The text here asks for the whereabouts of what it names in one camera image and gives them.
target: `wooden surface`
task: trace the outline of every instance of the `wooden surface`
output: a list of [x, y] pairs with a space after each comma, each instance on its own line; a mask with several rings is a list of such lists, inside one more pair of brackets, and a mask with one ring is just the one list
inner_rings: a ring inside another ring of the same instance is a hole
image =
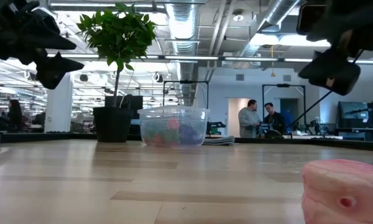
[[302, 165], [373, 152], [246, 144], [3, 144], [0, 224], [304, 224]]

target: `green leaves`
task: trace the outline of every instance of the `green leaves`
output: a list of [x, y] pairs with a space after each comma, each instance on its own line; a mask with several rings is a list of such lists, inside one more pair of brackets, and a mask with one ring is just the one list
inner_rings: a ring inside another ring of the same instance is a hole
[[126, 64], [126, 68], [127, 68], [128, 70], [132, 70], [132, 71], [134, 71], [134, 68], [133, 68], [131, 65]]
[[108, 59], [106, 60], [106, 63], [107, 63], [108, 66], [111, 66], [111, 64], [113, 63], [113, 61], [114, 60], [112, 58], [108, 57]]
[[155, 39], [155, 23], [150, 21], [149, 15], [136, 13], [133, 6], [120, 2], [116, 7], [96, 11], [91, 17], [81, 15], [77, 26], [88, 46], [96, 48], [99, 57], [106, 58], [108, 66], [116, 62], [120, 71], [124, 67], [134, 70], [130, 61], [145, 57]]
[[149, 21], [149, 15], [146, 14], [146, 15], [144, 15], [144, 22], [148, 22], [148, 21]]

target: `gray jacket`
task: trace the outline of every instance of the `gray jacket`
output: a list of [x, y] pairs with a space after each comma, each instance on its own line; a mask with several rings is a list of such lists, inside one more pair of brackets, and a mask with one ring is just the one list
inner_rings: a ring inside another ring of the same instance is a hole
[[239, 133], [241, 138], [255, 138], [257, 135], [256, 126], [253, 124], [261, 122], [256, 111], [249, 108], [243, 108], [239, 112]]

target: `monitor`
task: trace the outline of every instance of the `monitor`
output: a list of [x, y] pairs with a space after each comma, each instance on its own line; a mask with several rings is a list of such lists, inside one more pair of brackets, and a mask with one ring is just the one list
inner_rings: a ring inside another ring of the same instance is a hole
[[365, 102], [339, 102], [337, 128], [373, 128], [373, 110]]
[[[122, 101], [122, 98], [123, 96], [117, 96], [116, 107], [120, 107], [120, 102]], [[113, 96], [105, 96], [105, 107], [112, 107], [113, 99]], [[130, 108], [134, 110], [134, 115], [132, 118], [139, 119], [139, 113], [137, 111], [142, 109], [143, 104], [143, 96], [126, 95], [122, 103], [122, 108]]]

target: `doorway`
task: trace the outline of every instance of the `doorway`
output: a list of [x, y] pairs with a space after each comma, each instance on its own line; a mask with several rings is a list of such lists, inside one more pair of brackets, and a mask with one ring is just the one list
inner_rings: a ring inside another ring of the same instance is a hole
[[291, 120], [298, 118], [298, 99], [280, 99], [280, 112], [289, 114]]
[[227, 135], [241, 137], [239, 134], [239, 111], [247, 107], [250, 98], [230, 98], [228, 99], [228, 123]]

